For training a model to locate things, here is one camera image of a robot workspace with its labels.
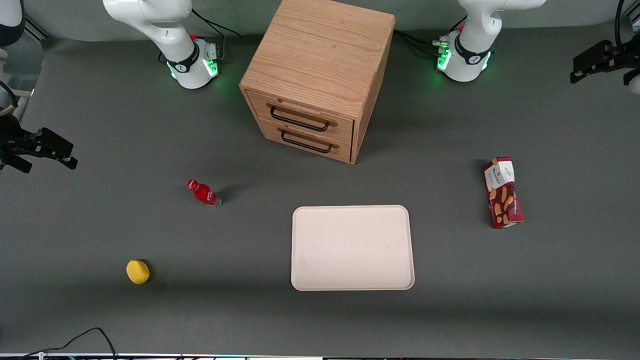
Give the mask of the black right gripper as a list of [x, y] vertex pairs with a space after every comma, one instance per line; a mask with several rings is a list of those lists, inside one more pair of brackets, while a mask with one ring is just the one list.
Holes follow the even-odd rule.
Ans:
[[42, 127], [35, 133], [24, 130], [12, 114], [0, 117], [0, 171], [13, 167], [21, 173], [30, 173], [33, 165], [17, 156], [32, 151], [34, 157], [48, 158], [75, 170], [78, 160], [73, 157], [74, 145], [51, 129]]

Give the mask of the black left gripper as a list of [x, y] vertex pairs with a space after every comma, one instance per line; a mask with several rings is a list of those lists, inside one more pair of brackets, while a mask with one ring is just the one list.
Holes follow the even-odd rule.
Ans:
[[570, 83], [576, 84], [586, 76], [613, 72], [620, 69], [633, 69], [623, 76], [624, 86], [640, 86], [640, 44], [627, 42], [619, 49], [608, 39], [599, 41], [592, 47], [576, 55]]

